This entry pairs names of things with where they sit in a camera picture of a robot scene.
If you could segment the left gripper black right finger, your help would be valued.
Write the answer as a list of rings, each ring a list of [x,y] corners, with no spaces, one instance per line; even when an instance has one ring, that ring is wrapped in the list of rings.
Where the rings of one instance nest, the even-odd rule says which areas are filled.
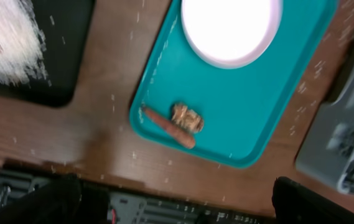
[[[276,221],[287,224],[354,224],[354,213],[287,177],[272,190]]]

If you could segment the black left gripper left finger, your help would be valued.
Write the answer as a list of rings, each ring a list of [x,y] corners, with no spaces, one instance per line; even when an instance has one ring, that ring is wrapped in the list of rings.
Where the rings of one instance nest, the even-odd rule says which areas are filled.
[[[78,210],[81,196],[82,187],[77,179],[55,180],[0,208],[0,224],[68,223]]]

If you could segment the orange carrot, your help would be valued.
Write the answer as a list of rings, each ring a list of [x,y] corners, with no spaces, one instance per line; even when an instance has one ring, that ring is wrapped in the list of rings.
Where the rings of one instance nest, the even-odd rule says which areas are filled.
[[[187,149],[193,149],[196,145],[196,141],[193,136],[185,132],[182,128],[176,126],[168,119],[164,118],[154,110],[142,106],[143,113],[158,127],[163,129],[169,136],[171,136],[175,141]]]

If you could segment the brown granola bar piece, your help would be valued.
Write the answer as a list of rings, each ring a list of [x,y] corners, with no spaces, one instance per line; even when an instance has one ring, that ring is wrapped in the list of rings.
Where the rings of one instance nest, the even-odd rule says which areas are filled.
[[[172,107],[172,122],[189,133],[199,133],[204,127],[204,119],[183,103]]]

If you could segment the large white pink-rimmed plate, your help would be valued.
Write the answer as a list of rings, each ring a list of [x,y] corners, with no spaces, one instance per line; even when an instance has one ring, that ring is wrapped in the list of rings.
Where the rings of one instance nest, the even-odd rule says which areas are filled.
[[[244,67],[258,59],[274,40],[283,14],[282,0],[182,0],[185,38],[206,63]]]

